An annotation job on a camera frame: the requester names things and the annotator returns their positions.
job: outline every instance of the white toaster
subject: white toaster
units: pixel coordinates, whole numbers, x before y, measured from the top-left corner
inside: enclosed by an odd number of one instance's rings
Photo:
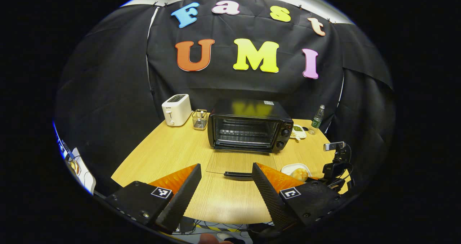
[[[162,104],[165,122],[169,126],[183,125],[192,113],[188,94],[174,95]]]

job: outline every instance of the plastic water bottle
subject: plastic water bottle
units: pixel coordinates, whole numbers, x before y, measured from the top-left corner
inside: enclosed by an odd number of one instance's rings
[[[318,109],[316,115],[312,119],[312,123],[311,123],[312,130],[309,130],[309,134],[314,135],[318,131],[318,128],[320,127],[320,124],[322,123],[324,114],[325,114],[325,106],[320,105],[320,108]]]

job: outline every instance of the green bottle label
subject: green bottle label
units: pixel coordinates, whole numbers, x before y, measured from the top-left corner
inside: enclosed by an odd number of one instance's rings
[[[311,126],[318,129],[320,127],[320,122],[317,122],[316,120],[312,120]]]

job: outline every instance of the bread roll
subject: bread roll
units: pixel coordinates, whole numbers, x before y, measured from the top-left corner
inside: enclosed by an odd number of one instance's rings
[[[291,173],[290,176],[297,179],[297,180],[299,180],[299,181],[304,182],[304,181],[306,181],[308,179],[309,174],[308,174],[308,171],[306,169],[297,168]]]

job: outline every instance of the pink letter i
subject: pink letter i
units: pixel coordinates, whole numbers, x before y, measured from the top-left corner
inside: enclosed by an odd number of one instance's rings
[[[303,72],[303,76],[316,80],[318,74],[315,70],[315,58],[318,56],[318,53],[311,49],[303,49],[303,52],[306,55],[306,70]]]

